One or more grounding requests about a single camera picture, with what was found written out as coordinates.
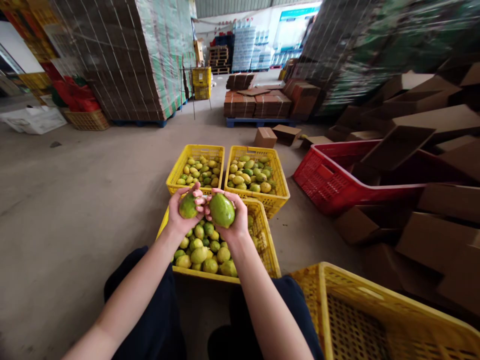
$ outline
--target blue pallet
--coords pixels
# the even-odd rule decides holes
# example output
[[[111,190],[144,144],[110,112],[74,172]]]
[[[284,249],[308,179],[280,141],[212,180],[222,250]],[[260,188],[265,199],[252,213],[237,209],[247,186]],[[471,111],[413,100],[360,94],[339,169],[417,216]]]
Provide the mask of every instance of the blue pallet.
[[[295,128],[297,125],[295,121],[290,119],[255,119],[255,118],[239,118],[239,117],[227,117],[226,127],[233,128],[235,123],[255,123],[255,127],[263,128],[265,123],[285,124],[289,127]]]
[[[142,128],[142,127],[144,127],[145,125],[148,125],[148,124],[157,124],[159,128],[164,128],[165,125],[167,125],[166,120],[165,121],[112,120],[111,122],[114,123],[115,125],[119,126],[119,127],[122,127],[126,124],[135,124],[139,128]]]

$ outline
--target black pants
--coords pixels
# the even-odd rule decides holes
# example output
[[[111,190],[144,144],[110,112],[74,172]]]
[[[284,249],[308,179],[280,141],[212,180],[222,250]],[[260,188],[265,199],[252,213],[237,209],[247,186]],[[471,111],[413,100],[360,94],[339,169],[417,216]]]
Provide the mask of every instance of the black pants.
[[[147,252],[144,246],[134,250],[108,278],[104,288],[105,302],[117,286]],[[289,276],[272,279],[278,292],[300,327],[316,360],[323,359],[304,294]],[[230,322],[215,330],[208,339],[208,356],[217,359],[263,359],[255,337],[241,287],[230,298]],[[170,264],[145,312],[120,345],[114,360],[185,360],[186,346],[180,328],[180,313],[175,293],[175,279]]]

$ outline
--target right hand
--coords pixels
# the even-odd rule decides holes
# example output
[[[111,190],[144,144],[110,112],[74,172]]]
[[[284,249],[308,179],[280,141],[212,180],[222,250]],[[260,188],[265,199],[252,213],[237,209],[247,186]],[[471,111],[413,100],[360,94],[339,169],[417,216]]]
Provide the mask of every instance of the right hand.
[[[215,224],[216,230],[220,233],[222,239],[224,239],[227,244],[230,246],[235,242],[241,241],[242,239],[248,239],[252,241],[249,234],[249,220],[248,220],[248,209],[244,204],[240,196],[237,194],[223,191],[222,189],[214,187],[212,193],[222,193],[225,197],[233,203],[235,208],[235,220],[229,228],[224,228]],[[212,200],[212,195],[209,195],[206,200],[210,202]],[[208,221],[212,221],[212,216],[210,215],[209,205],[204,206],[205,217]]]

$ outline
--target left hand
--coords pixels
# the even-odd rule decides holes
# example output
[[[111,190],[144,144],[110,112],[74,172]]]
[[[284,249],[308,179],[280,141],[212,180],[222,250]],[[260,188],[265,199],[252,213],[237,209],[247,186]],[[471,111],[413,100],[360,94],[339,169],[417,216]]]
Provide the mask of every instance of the left hand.
[[[191,219],[184,219],[179,212],[180,201],[181,196],[188,192],[192,193],[193,196],[196,197],[195,204],[198,214],[196,215],[196,217],[193,217]],[[197,225],[197,223],[204,217],[203,205],[207,202],[207,200],[202,195],[203,193],[200,190],[200,182],[197,181],[192,188],[183,187],[177,190],[177,192],[173,194],[170,201],[168,202],[169,211],[168,223],[166,226],[169,229],[172,229],[173,232],[180,233],[182,239],[189,232],[189,230],[191,228],[194,228],[195,225]]]

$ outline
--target plastic wrap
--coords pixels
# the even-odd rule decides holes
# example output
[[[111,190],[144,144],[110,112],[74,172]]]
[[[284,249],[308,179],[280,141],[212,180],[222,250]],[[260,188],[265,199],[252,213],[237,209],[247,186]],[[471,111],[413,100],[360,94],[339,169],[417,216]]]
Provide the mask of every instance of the plastic wrap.
[[[325,0],[293,77],[326,92],[317,115],[337,115],[394,75],[474,51],[479,20],[476,0]]]
[[[188,0],[52,0],[108,119],[162,121],[191,94]]]

